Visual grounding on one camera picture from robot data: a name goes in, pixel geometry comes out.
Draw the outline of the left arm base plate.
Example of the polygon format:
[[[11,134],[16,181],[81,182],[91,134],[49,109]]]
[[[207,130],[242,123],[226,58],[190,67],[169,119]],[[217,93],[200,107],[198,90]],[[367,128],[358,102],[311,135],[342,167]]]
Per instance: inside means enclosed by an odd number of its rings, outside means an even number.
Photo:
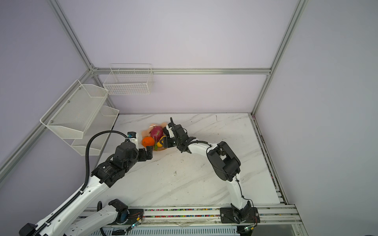
[[[137,218],[143,218],[144,210],[141,208],[128,209],[117,212],[116,218],[108,225],[132,225],[136,222]]]

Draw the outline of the orange fruit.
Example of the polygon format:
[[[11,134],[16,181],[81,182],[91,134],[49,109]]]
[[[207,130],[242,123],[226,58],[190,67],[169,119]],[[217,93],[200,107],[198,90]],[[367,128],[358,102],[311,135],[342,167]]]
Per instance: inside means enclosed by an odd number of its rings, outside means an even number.
[[[142,145],[144,147],[154,146],[155,145],[155,139],[151,136],[144,137],[142,139]]]

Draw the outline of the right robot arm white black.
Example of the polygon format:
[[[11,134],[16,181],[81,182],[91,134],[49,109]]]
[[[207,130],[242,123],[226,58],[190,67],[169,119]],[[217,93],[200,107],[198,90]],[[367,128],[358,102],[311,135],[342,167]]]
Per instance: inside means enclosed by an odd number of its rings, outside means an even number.
[[[254,204],[243,195],[239,181],[241,162],[230,146],[224,141],[212,144],[190,137],[186,129],[180,124],[175,124],[173,119],[163,128],[163,131],[164,136],[159,141],[163,147],[176,147],[181,153],[198,154],[208,159],[218,178],[226,182],[231,197],[232,221],[245,222]]]

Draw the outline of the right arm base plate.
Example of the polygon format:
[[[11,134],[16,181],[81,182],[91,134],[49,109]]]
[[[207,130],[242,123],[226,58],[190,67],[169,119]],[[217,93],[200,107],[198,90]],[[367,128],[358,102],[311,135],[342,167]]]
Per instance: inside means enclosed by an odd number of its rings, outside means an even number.
[[[260,223],[260,215],[258,209],[252,206],[246,206],[239,210],[234,207],[220,208],[221,223]]]

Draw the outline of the yellow pear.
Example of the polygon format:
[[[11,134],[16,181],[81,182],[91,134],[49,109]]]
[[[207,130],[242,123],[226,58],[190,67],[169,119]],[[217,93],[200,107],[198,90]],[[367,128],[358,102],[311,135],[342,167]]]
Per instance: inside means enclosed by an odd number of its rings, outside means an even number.
[[[166,141],[167,141],[167,136],[162,136],[160,140],[157,141],[156,146],[158,148],[161,148],[161,147],[166,148],[167,147]]]

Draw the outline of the pink dragon fruit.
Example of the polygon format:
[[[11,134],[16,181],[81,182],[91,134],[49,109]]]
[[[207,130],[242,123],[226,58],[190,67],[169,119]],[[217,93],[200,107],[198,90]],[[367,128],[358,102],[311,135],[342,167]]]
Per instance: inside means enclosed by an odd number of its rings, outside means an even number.
[[[155,139],[155,142],[159,141],[164,136],[164,130],[161,126],[154,126],[150,131],[150,136]]]

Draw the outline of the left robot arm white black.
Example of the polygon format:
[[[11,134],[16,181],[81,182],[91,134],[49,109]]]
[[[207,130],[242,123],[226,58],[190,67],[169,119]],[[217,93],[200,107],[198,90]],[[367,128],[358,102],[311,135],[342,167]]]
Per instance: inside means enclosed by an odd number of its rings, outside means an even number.
[[[89,153],[92,142],[103,134],[115,133],[124,137],[124,142],[116,147],[115,153],[105,162],[100,163],[92,172],[89,165]],[[99,195],[107,191],[137,163],[153,158],[153,146],[138,148],[135,132],[124,134],[120,131],[107,130],[95,134],[87,143],[85,153],[86,174],[82,186],[64,203],[36,224],[27,223],[20,231],[20,236],[63,236],[74,220]]]

